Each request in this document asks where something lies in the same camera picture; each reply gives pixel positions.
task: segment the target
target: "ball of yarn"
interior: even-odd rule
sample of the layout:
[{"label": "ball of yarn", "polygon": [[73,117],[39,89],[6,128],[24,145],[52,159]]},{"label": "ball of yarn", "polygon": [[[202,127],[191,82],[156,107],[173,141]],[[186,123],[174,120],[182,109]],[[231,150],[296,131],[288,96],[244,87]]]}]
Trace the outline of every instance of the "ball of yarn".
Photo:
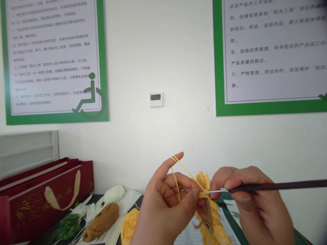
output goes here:
[{"label": "ball of yarn", "polygon": [[120,199],[122,199],[124,193],[124,187],[122,185],[116,185],[106,191],[105,195],[103,196],[103,201],[105,203],[118,202]]},{"label": "ball of yarn", "polygon": [[96,215],[94,220],[84,229],[83,241],[91,242],[100,237],[103,233],[110,229],[116,222],[119,213],[119,205],[117,203],[109,203],[105,208]]},{"label": "ball of yarn", "polygon": [[120,236],[122,239],[122,245],[129,245],[132,240],[132,236],[135,230],[136,222],[139,217],[140,211],[138,209],[131,210],[122,223],[120,230]]}]

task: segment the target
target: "green yarn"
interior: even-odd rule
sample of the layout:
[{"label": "green yarn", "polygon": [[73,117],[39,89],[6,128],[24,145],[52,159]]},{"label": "green yarn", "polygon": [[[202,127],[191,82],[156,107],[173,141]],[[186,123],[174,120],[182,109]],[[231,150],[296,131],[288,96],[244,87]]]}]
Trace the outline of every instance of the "green yarn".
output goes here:
[{"label": "green yarn", "polygon": [[79,215],[69,213],[60,221],[60,225],[51,235],[49,243],[53,243],[57,240],[68,240],[75,236],[81,228]]}]

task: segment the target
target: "red bag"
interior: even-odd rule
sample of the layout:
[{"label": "red bag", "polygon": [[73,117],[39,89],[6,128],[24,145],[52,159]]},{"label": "red bag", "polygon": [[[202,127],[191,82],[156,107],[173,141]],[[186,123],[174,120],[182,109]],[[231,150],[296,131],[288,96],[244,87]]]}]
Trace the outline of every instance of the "red bag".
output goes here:
[{"label": "red bag", "polygon": [[33,243],[93,190],[93,162],[73,161],[0,192],[10,197],[11,242]]}]

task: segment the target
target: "crochet hook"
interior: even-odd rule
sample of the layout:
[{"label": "crochet hook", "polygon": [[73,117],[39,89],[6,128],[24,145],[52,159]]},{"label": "crochet hook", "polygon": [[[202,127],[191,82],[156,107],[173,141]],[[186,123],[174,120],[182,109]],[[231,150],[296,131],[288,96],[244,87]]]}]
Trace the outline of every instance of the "crochet hook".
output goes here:
[{"label": "crochet hook", "polygon": [[317,188],[317,187],[327,187],[327,179],[325,180],[308,180],[308,181],[297,181],[297,182],[286,182],[286,183],[266,183],[266,184],[247,184],[240,185],[239,187],[227,190],[216,190],[208,191],[206,193],[216,193],[216,192],[252,192],[252,191],[273,191],[273,190],[290,190],[290,189],[304,189],[304,188]]}]

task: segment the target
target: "wheelchair symbol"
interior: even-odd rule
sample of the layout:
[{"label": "wheelchair symbol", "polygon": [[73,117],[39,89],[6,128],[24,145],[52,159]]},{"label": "wheelchair symbol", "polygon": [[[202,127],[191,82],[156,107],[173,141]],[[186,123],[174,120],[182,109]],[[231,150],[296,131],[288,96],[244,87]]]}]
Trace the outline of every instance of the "wheelchair symbol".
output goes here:
[{"label": "wheelchair symbol", "polygon": [[[90,73],[89,78],[94,79],[95,74],[93,72]],[[107,98],[106,98],[105,94],[99,88],[94,89],[94,80],[91,81],[91,87],[84,89],[83,92],[84,93],[91,92],[91,99],[82,99],[79,102],[76,109],[73,108],[72,111],[77,114],[83,104],[95,103],[95,92],[97,92],[101,97],[101,110],[99,111],[99,113],[94,114],[94,115],[89,115],[89,114],[86,114],[85,111],[83,111],[83,109],[82,109],[81,114],[83,117],[85,117],[87,119],[96,119],[96,118],[100,117],[105,112],[106,107],[107,107]]]}]

